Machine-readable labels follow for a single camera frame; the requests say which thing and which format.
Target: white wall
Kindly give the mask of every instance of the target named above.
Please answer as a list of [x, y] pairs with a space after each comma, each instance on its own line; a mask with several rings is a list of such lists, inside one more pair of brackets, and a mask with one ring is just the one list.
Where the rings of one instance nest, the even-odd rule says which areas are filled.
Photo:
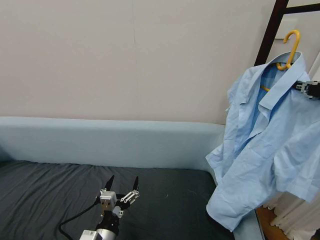
[[273, 5], [2, 0], [0, 116], [223, 124]]

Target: black cable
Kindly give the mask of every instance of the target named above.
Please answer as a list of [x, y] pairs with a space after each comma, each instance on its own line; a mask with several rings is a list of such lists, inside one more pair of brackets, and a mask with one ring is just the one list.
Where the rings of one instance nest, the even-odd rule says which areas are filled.
[[73, 216], [73, 217], [71, 217], [71, 218], [63, 221], [62, 223], [60, 223], [60, 224], [59, 224], [59, 227], [58, 227], [59, 232], [60, 232], [62, 235], [64, 235], [68, 240], [73, 240], [73, 238], [72, 238], [68, 233], [66, 233], [65, 231], [62, 230], [62, 225], [64, 225], [64, 224], [66, 224], [66, 223], [68, 223], [68, 222], [70, 222], [70, 221], [72, 221], [72, 220], [80, 217], [82, 214], [84, 214], [84, 213], [86, 213], [87, 211], [89, 211], [90, 209], [92, 209], [92, 208], [93, 208], [95, 205], [97, 205], [98, 203], [99, 203], [99, 201], [96, 200], [91, 206], [87, 207], [85, 210], [79, 212], [77, 215], [75, 215], [75, 216]]

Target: white curtain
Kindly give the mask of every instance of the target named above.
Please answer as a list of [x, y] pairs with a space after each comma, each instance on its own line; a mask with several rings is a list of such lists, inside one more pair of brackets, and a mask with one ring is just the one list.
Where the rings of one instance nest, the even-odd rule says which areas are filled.
[[[320, 82], [320, 53], [309, 76], [313, 81]], [[320, 193], [311, 203], [287, 192], [279, 193], [263, 207], [274, 209], [276, 218], [270, 224], [282, 229], [291, 240], [310, 240], [316, 230], [320, 229]]]

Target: light blue headboard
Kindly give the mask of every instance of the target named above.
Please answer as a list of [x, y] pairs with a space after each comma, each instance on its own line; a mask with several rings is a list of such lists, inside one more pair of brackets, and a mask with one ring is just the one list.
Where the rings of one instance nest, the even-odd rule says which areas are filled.
[[2, 154], [39, 163], [207, 170], [224, 126], [209, 123], [0, 117]]

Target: silver cylinder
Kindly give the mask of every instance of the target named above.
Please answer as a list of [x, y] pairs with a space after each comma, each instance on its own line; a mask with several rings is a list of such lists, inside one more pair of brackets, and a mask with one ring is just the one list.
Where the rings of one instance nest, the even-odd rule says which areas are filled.
[[113, 231], [109, 231], [107, 229], [97, 229], [97, 233], [99, 233], [102, 237], [102, 240], [114, 240], [116, 239], [117, 235]]

